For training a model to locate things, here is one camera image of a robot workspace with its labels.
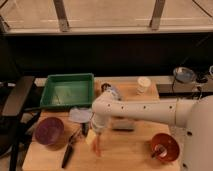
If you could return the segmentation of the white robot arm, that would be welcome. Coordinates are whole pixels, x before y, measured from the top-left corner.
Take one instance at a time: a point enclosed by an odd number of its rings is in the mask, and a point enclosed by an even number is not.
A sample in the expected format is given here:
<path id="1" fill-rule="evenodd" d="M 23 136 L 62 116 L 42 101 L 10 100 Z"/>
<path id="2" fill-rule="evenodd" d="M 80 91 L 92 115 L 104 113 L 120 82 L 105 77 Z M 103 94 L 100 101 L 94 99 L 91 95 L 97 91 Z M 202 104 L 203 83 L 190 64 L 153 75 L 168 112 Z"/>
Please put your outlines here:
<path id="1" fill-rule="evenodd" d="M 199 100 L 121 101 L 112 90 L 92 104 L 93 130 L 101 133 L 110 116 L 127 117 L 186 129 L 181 171 L 213 169 L 213 95 Z"/>

